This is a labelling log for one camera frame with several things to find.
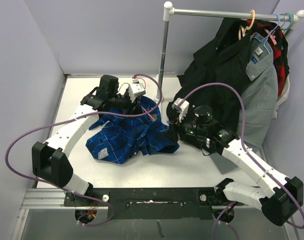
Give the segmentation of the blue plaid shirt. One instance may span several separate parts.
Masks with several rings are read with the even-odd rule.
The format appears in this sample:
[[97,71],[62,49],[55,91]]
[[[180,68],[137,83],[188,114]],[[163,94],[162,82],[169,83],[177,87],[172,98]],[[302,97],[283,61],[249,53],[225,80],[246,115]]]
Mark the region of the blue plaid shirt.
[[141,152],[143,155],[172,154],[179,144],[165,137],[168,126],[162,123],[159,108],[140,117],[103,115],[89,127],[104,127],[87,139],[86,148],[93,158],[123,164]]

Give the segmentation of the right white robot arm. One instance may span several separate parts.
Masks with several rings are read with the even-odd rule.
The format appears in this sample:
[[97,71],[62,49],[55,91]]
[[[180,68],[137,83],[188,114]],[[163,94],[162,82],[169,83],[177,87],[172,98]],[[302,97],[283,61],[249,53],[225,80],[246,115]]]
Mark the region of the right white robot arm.
[[201,143],[200,149],[218,153],[242,169],[256,186],[247,186],[226,178],[216,186],[215,200],[219,204],[239,202],[254,207],[273,224],[281,226],[303,205],[303,182],[275,170],[252,149],[242,145],[240,136],[213,118],[212,109],[202,105],[194,109],[194,118],[186,120],[188,104],[172,106],[168,136],[177,141],[192,137]]

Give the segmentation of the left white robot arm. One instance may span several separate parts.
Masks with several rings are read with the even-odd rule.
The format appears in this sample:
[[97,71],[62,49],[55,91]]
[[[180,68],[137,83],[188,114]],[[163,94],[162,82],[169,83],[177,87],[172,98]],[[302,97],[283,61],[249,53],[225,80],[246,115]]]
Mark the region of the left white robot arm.
[[103,112],[118,109],[122,114],[132,114],[136,110],[140,96],[145,94],[144,85],[135,79],[124,94],[118,93],[118,87],[117,77],[103,75],[99,86],[83,97],[71,116],[71,123],[63,125],[44,143],[37,142],[32,147],[33,174],[76,193],[76,200],[84,206],[93,201],[93,192],[89,190],[90,184],[74,173],[68,157],[76,143],[99,120]]

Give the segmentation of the black hanging shirt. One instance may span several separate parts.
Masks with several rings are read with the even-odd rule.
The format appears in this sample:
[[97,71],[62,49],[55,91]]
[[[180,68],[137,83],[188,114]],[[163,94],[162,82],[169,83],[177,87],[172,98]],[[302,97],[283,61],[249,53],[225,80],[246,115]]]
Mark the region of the black hanging shirt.
[[241,106],[227,86],[242,94],[251,83],[246,74],[250,35],[239,39],[240,26],[247,26],[247,22],[237,18],[222,20],[214,39],[194,53],[192,63],[178,77],[182,87],[175,95],[182,99],[201,85],[215,83],[197,90],[187,101],[190,106],[210,106],[214,118],[233,131],[237,129]]

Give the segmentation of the grey hanging shirt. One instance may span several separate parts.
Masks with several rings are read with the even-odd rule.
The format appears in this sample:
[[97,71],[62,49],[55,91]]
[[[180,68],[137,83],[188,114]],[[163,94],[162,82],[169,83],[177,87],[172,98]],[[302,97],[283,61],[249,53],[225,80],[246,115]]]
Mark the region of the grey hanging shirt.
[[233,87],[214,87],[211,105],[221,124],[244,134],[244,142],[255,152],[262,146],[277,100],[277,74],[269,44],[258,33],[238,40],[234,33],[219,38],[216,48],[215,79]]

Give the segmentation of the blue hanger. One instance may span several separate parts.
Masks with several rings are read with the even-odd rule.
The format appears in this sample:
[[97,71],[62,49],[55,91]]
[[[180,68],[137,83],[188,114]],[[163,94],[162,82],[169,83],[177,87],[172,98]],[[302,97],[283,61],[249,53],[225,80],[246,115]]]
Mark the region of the blue hanger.
[[265,20],[255,20],[251,28],[252,39],[266,53],[279,56],[284,49],[283,33],[278,24]]

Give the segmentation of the red plaid hanging shirt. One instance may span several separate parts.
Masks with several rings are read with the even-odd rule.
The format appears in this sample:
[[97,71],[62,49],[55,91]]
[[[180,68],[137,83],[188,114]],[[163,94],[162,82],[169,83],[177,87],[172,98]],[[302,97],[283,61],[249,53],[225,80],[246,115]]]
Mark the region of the red plaid hanging shirt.
[[[250,29],[251,33],[259,33],[264,38],[276,27],[276,23],[264,20],[255,20]],[[289,74],[287,59],[288,42],[278,26],[268,37],[266,45],[272,48],[273,65],[276,69],[278,82],[278,96],[280,97],[285,86],[285,80]]]

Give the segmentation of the teal hanger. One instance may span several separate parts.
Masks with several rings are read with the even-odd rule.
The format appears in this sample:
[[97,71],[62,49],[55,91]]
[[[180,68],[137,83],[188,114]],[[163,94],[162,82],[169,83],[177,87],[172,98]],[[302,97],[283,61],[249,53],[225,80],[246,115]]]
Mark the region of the teal hanger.
[[294,15],[293,14],[286,12],[285,16],[288,17],[288,25],[286,27],[284,27],[282,25],[282,27],[280,28],[282,31],[290,30],[290,28],[292,27],[292,25],[294,23]]

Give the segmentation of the metal clothes rack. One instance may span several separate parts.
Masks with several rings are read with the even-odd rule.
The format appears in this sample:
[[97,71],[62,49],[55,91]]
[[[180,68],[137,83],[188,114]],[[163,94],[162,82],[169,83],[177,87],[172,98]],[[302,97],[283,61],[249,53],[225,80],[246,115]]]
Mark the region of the metal clothes rack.
[[[162,83],[164,77],[164,67],[165,67],[165,56],[166,56],[166,47],[168,39],[168,30],[169,30],[169,21],[172,15],[181,15],[181,16],[198,16],[198,17],[214,17],[214,18],[233,18],[233,19],[252,19],[250,13],[244,12],[230,12],[230,11],[213,11],[213,10],[192,10],[192,9],[179,9],[173,6],[173,3],[166,1],[163,5],[163,21],[164,21],[164,33],[162,37],[162,48],[161,48],[161,58],[160,58],[160,67],[158,70],[158,84],[157,93],[154,97],[155,101],[161,101],[163,96],[161,94]],[[294,23],[290,30],[285,31],[286,34],[296,27],[296,25],[304,18],[304,10],[299,10],[294,14]],[[277,16],[276,14],[256,14],[256,20],[264,21],[282,21],[288,22],[288,17],[285,16],[285,13]]]

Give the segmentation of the white hanging garment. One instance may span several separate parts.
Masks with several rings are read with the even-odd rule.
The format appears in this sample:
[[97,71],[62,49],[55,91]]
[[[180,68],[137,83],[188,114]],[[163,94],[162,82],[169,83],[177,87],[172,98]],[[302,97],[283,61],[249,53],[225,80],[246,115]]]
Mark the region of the white hanging garment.
[[281,95],[277,98],[277,101],[275,103],[274,116],[273,116],[275,119],[277,118],[277,111],[280,105],[283,104],[288,98],[289,90],[290,90],[290,81],[289,81],[289,76],[287,76]]

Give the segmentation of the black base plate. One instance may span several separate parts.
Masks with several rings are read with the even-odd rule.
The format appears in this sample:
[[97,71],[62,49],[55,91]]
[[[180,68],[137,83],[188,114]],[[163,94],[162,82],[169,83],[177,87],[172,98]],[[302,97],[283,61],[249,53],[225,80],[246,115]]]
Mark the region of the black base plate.
[[116,220],[211,220],[230,204],[214,187],[94,188],[90,195],[107,196]]

